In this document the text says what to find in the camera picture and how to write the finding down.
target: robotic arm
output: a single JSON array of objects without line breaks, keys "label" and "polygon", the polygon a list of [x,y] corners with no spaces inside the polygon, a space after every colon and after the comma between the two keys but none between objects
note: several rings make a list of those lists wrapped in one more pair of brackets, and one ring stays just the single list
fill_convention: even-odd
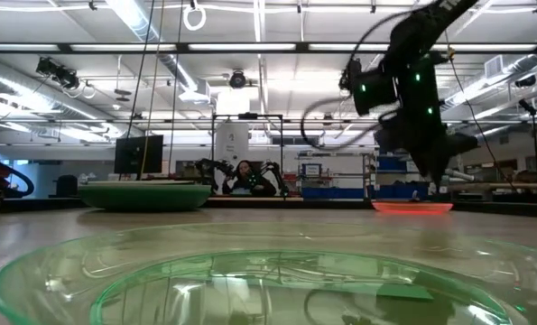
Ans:
[{"label": "robotic arm", "polygon": [[286,184],[284,184],[284,179],[280,174],[280,165],[276,162],[265,162],[262,166],[262,169],[260,170],[260,175],[264,176],[264,174],[266,174],[267,172],[271,172],[272,175],[274,175],[276,183],[278,184],[278,191],[280,192],[280,195],[283,197],[287,197],[288,188],[286,187]]},{"label": "robotic arm", "polygon": [[393,28],[390,46],[378,68],[362,72],[360,62],[351,59],[339,83],[340,88],[350,91],[361,116],[373,107],[400,103],[400,108],[379,118],[382,129],[375,133],[375,139],[387,150],[408,151],[419,172],[429,174],[437,186],[449,158],[476,148],[477,139],[447,134],[440,120],[434,66],[449,57],[431,51],[431,47],[476,2],[438,0],[412,11]]},{"label": "robotic arm", "polygon": [[215,193],[218,190],[218,185],[216,184],[216,180],[214,179],[214,170],[218,169],[224,175],[227,177],[235,177],[236,172],[234,170],[234,166],[232,166],[229,162],[226,161],[219,161],[215,162],[210,159],[200,159],[195,163],[196,169],[199,172],[199,175],[202,179],[202,184],[210,184],[212,185],[212,193]]}]

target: wooden floor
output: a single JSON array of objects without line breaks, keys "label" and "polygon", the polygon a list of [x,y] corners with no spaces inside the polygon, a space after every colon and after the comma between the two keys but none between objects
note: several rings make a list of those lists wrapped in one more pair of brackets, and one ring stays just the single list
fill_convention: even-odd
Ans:
[{"label": "wooden floor", "polygon": [[[452,236],[470,235],[537,247],[537,218],[463,212],[447,216],[389,216],[372,210],[204,209],[176,214],[113,214],[88,209],[35,212],[0,217],[0,266],[41,246],[129,228],[202,222],[310,222],[387,224],[437,228]],[[0,316],[0,324],[7,322]]]}]

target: black cable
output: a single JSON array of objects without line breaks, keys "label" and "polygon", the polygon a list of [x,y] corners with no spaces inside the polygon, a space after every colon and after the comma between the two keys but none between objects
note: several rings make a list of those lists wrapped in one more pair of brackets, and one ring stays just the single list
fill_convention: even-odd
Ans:
[{"label": "black cable", "polygon": [[319,149],[321,151],[329,151],[329,152],[337,151],[339,149],[346,148],[346,147],[356,143],[358,140],[360,140],[363,137],[365,137],[366,134],[368,134],[369,132],[374,131],[374,130],[376,130],[378,128],[379,124],[372,125],[372,126],[368,127],[367,129],[365,129],[360,135],[355,136],[354,138],[344,142],[343,144],[340,144],[340,145],[334,146],[334,147],[330,147],[330,148],[327,148],[325,146],[321,146],[321,145],[318,145],[318,144],[313,144],[312,141],[309,140],[308,136],[306,135],[306,130],[304,129],[304,121],[306,120],[306,117],[318,107],[321,107],[323,105],[327,105],[327,104],[330,104],[330,103],[334,103],[334,102],[339,102],[339,101],[342,101],[342,100],[345,100],[345,99],[342,98],[342,97],[341,98],[325,98],[325,99],[321,99],[321,100],[315,101],[314,103],[310,104],[310,106],[308,108],[306,108],[306,110],[304,110],[304,114],[302,115],[302,119],[301,119],[301,136],[302,136],[302,139],[304,140],[305,143],[307,143],[310,146],[312,146],[313,148]]},{"label": "black cable", "polygon": [[146,51],[148,50],[148,43],[150,42],[150,32],[152,31],[152,19],[153,19],[154,8],[155,8],[155,0],[152,0],[152,9],[150,10],[150,18],[148,19],[148,24],[147,24],[148,32],[145,35],[144,51],[142,53],[142,60],[140,61],[140,70],[138,71],[138,82],[135,83],[134,102],[132,103],[132,114],[130,115],[130,123],[127,126],[127,134],[125,135],[126,140],[130,138],[130,132],[132,131],[132,124],[134,122],[135,104],[138,99],[140,83],[142,82],[142,71],[144,70],[145,54],[146,54]]},{"label": "black cable", "polygon": [[308,323],[310,323],[310,325],[321,325],[316,320],[314,320],[312,315],[310,315],[310,312],[308,310],[308,303],[310,302],[310,298],[312,298],[316,293],[324,293],[324,292],[325,291],[321,289],[312,289],[310,290],[310,292],[308,292],[308,294],[306,295],[306,298],[304,298],[304,317],[306,318]]},{"label": "black cable", "polygon": [[[183,26],[182,24],[182,9],[184,8],[184,0],[181,0],[181,3],[180,3],[180,17],[178,18],[178,43],[180,43],[180,38],[181,38],[181,27]],[[175,126],[175,123],[176,123],[176,99],[178,98],[177,95],[177,92],[178,92],[178,68],[180,66],[180,54],[176,54],[176,69],[174,70],[174,99],[173,99],[173,102],[172,102],[172,107],[171,107],[171,130],[170,130],[170,154],[168,156],[168,174],[171,173],[171,152],[173,150],[173,146],[174,146],[174,126]]]},{"label": "black cable", "polygon": [[[352,52],[350,53],[350,57],[348,59],[348,62],[347,62],[347,66],[345,68],[345,75],[348,73],[348,65],[350,64],[350,62],[355,58],[356,54],[358,53],[358,48],[360,47],[360,44],[362,44],[366,38],[368,38],[368,36],[370,36],[371,33],[373,33],[378,27],[382,26],[383,24],[385,23],[388,23],[390,21],[392,21],[393,19],[395,18],[398,18],[400,16],[403,16],[403,15],[406,15],[406,14],[414,14],[415,12],[417,11],[420,11],[424,9],[424,7],[422,8],[418,8],[418,9],[414,9],[414,10],[409,10],[409,11],[405,11],[405,12],[401,12],[401,13],[396,13],[396,14],[391,14],[383,19],[381,19],[380,21],[376,22],[372,27],[370,27],[368,29],[368,31],[366,31],[362,37],[360,38],[360,40],[358,40],[358,42],[356,43],[356,46],[354,48],[354,50],[352,50]],[[300,128],[301,128],[301,135],[302,135],[302,139],[304,140],[304,142],[306,142],[307,144],[309,144],[310,146],[312,146],[313,148],[316,148],[316,149],[319,149],[321,151],[337,151],[337,150],[340,150],[340,149],[344,149],[346,147],[348,147],[349,145],[351,144],[354,144],[356,141],[362,139],[363,137],[365,137],[365,135],[374,130],[377,125],[374,125],[370,128],[367,128],[365,131],[363,131],[360,135],[357,135],[355,136],[353,139],[351,140],[348,140],[346,141],[345,143],[343,144],[340,144],[338,146],[335,146],[334,148],[327,148],[325,149],[323,146],[320,146],[320,145],[316,145],[316,144],[313,144],[309,139],[308,139],[308,136],[306,136],[306,132],[304,130],[304,120],[306,119],[306,117],[308,116],[309,113],[311,113],[313,110],[315,110],[317,107],[320,107],[322,105],[325,105],[325,104],[329,104],[331,102],[333,102],[335,100],[333,99],[329,99],[329,100],[321,100],[321,101],[318,101],[318,102],[314,102],[312,103],[312,105],[309,106],[309,108],[307,108],[305,111],[304,111],[304,114],[302,115],[302,120],[301,120],[301,125],[300,125]]]},{"label": "black cable", "polygon": [[[447,41],[447,46],[449,46],[449,35],[447,34],[446,30],[445,30],[445,38]],[[513,185],[513,182],[505,175],[503,170],[501,170],[501,167],[499,166],[498,162],[496,161],[495,155],[493,154],[493,151],[491,150],[491,146],[488,144],[488,140],[486,140],[486,136],[485,136],[485,133],[483,132],[483,128],[478,123],[477,117],[475,116],[475,110],[473,109],[473,106],[468,101],[468,98],[465,96],[465,90],[463,89],[463,85],[460,82],[460,78],[458,77],[457,69],[455,68],[455,63],[453,62],[453,59],[449,58],[449,61],[450,61],[450,66],[452,67],[452,72],[455,74],[455,79],[457,80],[458,87],[460,88],[460,92],[463,94],[463,97],[465,98],[465,103],[467,103],[468,108],[470,108],[470,114],[473,116],[473,120],[475,121],[475,125],[477,126],[478,131],[483,136],[483,141],[485,142],[486,149],[488,150],[489,154],[491,155],[491,158],[493,159],[493,164],[495,165],[496,170],[501,174],[501,176],[503,176],[503,179],[509,183],[509,185],[511,186],[511,189],[517,192],[517,189]]]}]

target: black monitor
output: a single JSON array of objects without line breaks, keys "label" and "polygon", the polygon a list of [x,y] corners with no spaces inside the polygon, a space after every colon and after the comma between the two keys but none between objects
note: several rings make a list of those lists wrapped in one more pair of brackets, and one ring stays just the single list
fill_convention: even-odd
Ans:
[{"label": "black monitor", "polygon": [[163,135],[141,136],[116,141],[116,161],[114,172],[119,174],[137,174],[138,179],[141,172],[162,172],[162,147]]}]

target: green circular platform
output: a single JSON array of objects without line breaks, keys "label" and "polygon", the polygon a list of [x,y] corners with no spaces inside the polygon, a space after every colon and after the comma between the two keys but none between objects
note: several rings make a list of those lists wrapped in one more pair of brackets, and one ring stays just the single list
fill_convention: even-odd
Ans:
[{"label": "green circular platform", "polygon": [[372,224],[151,227],[0,269],[13,325],[537,324],[537,250]]},{"label": "green circular platform", "polygon": [[79,187],[90,207],[114,211],[173,212],[201,207],[210,195],[209,185],[174,182],[99,182]]}]

